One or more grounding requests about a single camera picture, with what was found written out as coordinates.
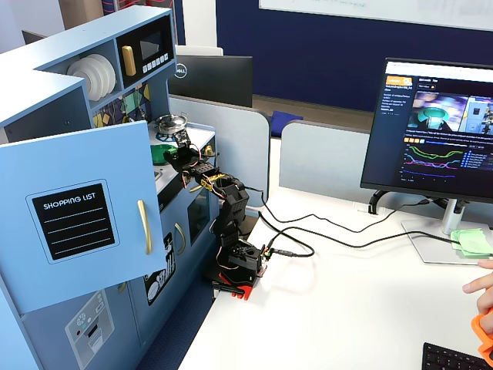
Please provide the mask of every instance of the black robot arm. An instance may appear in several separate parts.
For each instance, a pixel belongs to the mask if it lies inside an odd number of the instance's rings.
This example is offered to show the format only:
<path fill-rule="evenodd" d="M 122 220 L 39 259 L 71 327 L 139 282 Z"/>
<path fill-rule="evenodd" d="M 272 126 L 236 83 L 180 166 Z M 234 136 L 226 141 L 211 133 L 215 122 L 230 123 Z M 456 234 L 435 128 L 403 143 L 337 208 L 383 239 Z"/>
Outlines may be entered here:
<path fill-rule="evenodd" d="M 220 168 L 208 163 L 208 158 L 194 146 L 185 129 L 173 135 L 178 149 L 166 152 L 164 158 L 183 178 L 195 181 L 214 193 L 223 201 L 219 216 L 214 220 L 211 231 L 216 235 L 220 252 L 217 264 L 230 282 L 253 284 L 263 270 L 264 248 L 259 250 L 247 241 L 240 239 L 240 225 L 245 219 L 250 196 L 244 184 L 236 177 L 221 173 Z"/>

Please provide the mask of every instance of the desk divider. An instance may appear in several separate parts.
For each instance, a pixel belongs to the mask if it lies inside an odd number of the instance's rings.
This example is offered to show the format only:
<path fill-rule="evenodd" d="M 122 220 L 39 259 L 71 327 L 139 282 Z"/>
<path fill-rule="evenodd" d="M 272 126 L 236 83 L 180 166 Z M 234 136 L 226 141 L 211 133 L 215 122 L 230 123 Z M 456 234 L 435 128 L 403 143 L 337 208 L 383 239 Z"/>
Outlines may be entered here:
<path fill-rule="evenodd" d="M 172 114 L 186 113 L 191 123 L 216 128 L 220 153 L 217 164 L 224 173 L 237 177 L 247 187 L 269 196 L 270 119 L 259 110 L 215 103 L 184 96 L 169 96 Z M 260 194 L 248 190 L 251 207 L 262 207 Z"/>
<path fill-rule="evenodd" d="M 365 130 L 300 120 L 289 122 L 281 138 L 279 185 L 367 204 L 374 190 L 361 189 L 360 181 L 369 136 Z M 418 195 L 389 193 L 378 206 L 394 210 L 422 199 Z M 444 210 L 433 203 L 403 211 L 438 219 L 444 216 Z M 463 220 L 493 226 L 493 205 L 471 203 L 465 208 Z"/>

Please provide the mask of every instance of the human hand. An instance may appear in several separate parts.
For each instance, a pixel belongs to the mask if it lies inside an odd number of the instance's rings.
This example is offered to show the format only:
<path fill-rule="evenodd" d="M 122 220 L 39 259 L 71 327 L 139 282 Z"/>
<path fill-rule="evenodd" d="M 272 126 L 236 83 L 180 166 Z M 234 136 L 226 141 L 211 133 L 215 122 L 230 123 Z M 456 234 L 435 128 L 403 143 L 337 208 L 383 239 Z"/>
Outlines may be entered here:
<path fill-rule="evenodd" d="M 480 260 L 478 266 L 493 270 L 493 260 Z M 493 308 L 493 273 L 473 280 L 471 283 L 462 287 L 464 293 L 474 293 L 485 289 L 485 292 L 478 298 L 478 311 L 485 315 L 479 321 L 486 334 L 493 334 L 493 312 L 488 313 Z"/>

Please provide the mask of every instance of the shopping list sign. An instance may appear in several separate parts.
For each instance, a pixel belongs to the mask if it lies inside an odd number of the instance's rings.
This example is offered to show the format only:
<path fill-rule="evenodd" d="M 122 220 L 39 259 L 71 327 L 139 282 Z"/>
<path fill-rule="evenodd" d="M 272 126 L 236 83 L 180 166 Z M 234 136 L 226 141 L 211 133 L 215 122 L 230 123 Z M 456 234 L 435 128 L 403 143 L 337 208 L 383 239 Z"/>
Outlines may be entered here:
<path fill-rule="evenodd" d="M 106 182 L 99 181 L 29 197 L 39 236 L 53 261 L 116 244 L 106 194 Z"/>

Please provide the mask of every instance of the stack of plates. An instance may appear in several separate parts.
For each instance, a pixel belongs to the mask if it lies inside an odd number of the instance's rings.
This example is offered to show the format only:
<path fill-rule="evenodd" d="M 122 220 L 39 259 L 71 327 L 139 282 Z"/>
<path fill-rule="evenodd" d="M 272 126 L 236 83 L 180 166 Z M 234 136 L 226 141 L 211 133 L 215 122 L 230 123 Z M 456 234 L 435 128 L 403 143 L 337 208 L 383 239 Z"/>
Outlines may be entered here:
<path fill-rule="evenodd" d="M 70 65 L 67 75 L 86 80 L 89 100 L 98 101 L 115 89 L 116 76 L 107 58 L 91 54 Z"/>

